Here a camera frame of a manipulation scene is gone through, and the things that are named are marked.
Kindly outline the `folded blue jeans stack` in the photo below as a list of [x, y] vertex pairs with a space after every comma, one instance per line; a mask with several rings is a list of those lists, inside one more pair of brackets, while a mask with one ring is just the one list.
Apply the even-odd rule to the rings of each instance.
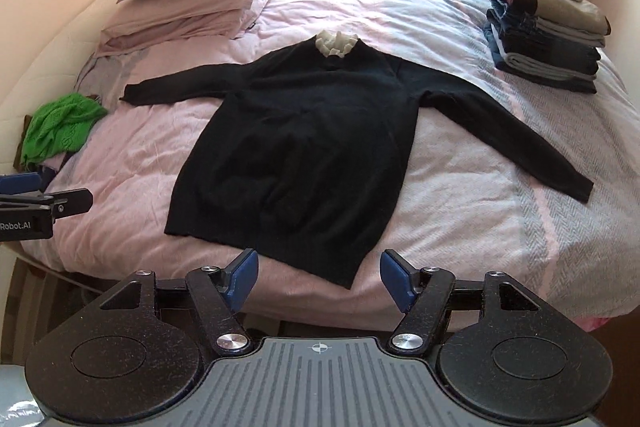
[[[536, 28], [535, 23], [528, 15], [513, 11], [506, 0], [489, 1], [490, 8], [486, 12], [486, 23], [483, 27], [486, 41], [488, 36], [486, 27], [492, 25], [497, 29], [498, 37], [506, 52], [524, 54], [537, 61], [573, 69], [575, 72], [597, 75], [601, 55], [596, 48]], [[518, 76], [544, 87], [588, 94], [597, 92], [594, 83], [596, 80], [554, 81], [518, 72], [506, 66], [506, 63], [498, 55], [497, 47], [492, 42], [487, 41], [487, 43], [496, 69], [501, 72]]]

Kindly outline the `green knitted garment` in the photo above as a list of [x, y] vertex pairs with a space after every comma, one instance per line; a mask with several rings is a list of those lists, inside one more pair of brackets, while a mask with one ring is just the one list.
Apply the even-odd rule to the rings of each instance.
[[61, 153], [76, 153], [107, 115], [94, 98], [70, 93], [39, 107], [26, 128], [18, 165], [28, 167]]

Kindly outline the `beige folded garment on top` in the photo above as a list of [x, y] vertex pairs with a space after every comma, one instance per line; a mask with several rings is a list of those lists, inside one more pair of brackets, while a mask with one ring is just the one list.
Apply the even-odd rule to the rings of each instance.
[[611, 25], [597, 5], [587, 0], [538, 0], [535, 15], [568, 28], [603, 37], [611, 33]]

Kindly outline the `lower pink pillow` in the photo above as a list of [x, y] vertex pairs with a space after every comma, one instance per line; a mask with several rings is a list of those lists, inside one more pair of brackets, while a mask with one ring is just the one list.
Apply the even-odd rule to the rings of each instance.
[[101, 38], [97, 56], [139, 51], [156, 44], [195, 37], [221, 36], [234, 39], [252, 27], [265, 5], [254, 2], [248, 9], [183, 18], [134, 31], [130, 35]]

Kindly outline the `black sweater with white collar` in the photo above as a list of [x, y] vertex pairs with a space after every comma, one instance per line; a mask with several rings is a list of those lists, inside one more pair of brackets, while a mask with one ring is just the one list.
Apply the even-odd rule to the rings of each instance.
[[171, 193], [165, 231], [259, 254], [350, 287], [396, 208], [421, 109], [436, 109], [553, 190], [592, 182], [494, 98], [457, 76], [356, 42], [314, 40], [248, 64], [130, 84], [133, 106], [216, 98]]

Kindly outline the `grey folded garment lower stack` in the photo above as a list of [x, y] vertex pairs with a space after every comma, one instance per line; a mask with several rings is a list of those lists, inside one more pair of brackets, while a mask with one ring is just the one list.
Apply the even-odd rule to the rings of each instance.
[[506, 52], [502, 42], [498, 37], [497, 29], [488, 25], [487, 41], [492, 42], [498, 50], [498, 55], [506, 63], [506, 66], [517, 70], [518, 72], [525, 72], [527, 75], [532, 75], [540, 78], [546, 78], [554, 81], [568, 81], [568, 80], [580, 80], [580, 81], [593, 81], [597, 78], [596, 74], [584, 74], [583, 72], [575, 72], [573, 69], [562, 68], [559, 66], [553, 66], [541, 61], [537, 61], [534, 58], [527, 57], [524, 54]]

